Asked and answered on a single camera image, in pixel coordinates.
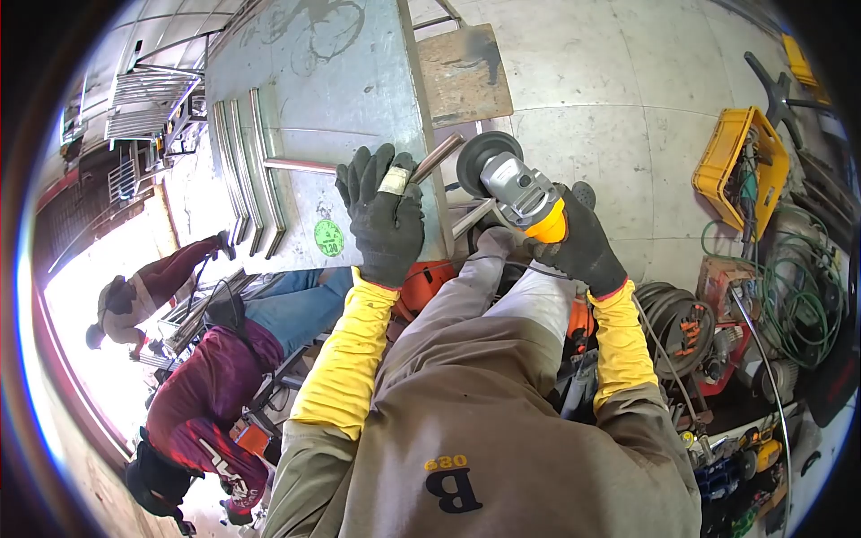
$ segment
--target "angle grinder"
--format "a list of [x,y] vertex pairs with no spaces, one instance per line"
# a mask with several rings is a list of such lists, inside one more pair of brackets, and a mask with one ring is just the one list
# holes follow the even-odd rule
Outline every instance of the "angle grinder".
[[523,149],[508,133],[489,131],[469,140],[457,159],[457,181],[477,198],[495,198],[513,226],[543,243],[566,236],[562,193],[523,163]]

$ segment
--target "green sticker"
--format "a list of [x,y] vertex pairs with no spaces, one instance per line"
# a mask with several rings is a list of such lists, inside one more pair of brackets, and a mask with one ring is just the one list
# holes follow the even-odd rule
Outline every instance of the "green sticker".
[[328,219],[323,219],[314,227],[314,241],[323,254],[335,257],[344,249],[344,235],[341,228]]

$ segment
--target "yellow grinder handle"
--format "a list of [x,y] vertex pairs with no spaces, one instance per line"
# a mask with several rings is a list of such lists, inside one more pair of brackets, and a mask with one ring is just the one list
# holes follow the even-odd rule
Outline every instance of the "yellow grinder handle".
[[544,220],[535,223],[526,230],[523,230],[523,232],[542,243],[559,243],[565,238],[567,231],[565,214],[562,212],[564,208],[565,202],[560,198],[553,205],[553,209],[550,210],[550,214]]

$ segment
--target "maroon shirt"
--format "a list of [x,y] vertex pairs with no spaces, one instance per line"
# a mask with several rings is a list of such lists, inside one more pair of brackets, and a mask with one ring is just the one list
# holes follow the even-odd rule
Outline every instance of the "maroon shirt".
[[258,365],[232,331],[215,327],[158,389],[146,418],[152,446],[181,465],[217,473],[229,482],[229,507],[240,514],[262,497],[268,471],[259,458],[233,442],[229,432],[263,376],[283,359],[272,333],[250,319],[245,329],[265,364]]

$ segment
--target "black work glove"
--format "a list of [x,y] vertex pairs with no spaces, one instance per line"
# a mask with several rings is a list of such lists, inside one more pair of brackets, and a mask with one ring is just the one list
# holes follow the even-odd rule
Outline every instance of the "black work glove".
[[565,201],[565,238],[550,244],[528,238],[523,246],[539,263],[585,282],[596,299],[606,298],[625,284],[628,273],[613,254],[595,213],[577,201],[568,187],[555,185]]
[[424,244],[422,191],[408,182],[414,168],[412,155],[395,157],[394,146],[383,144],[373,156],[360,147],[350,166],[339,164],[336,172],[335,186],[364,257],[362,278],[384,288],[403,286]]
[[[244,514],[237,514],[233,510],[230,510],[230,504],[227,501],[219,501],[219,504],[224,508],[225,512],[227,512],[227,521],[233,525],[247,525],[254,521],[254,518],[251,517],[250,511],[245,512]],[[223,519],[220,523],[225,526],[227,525]]]

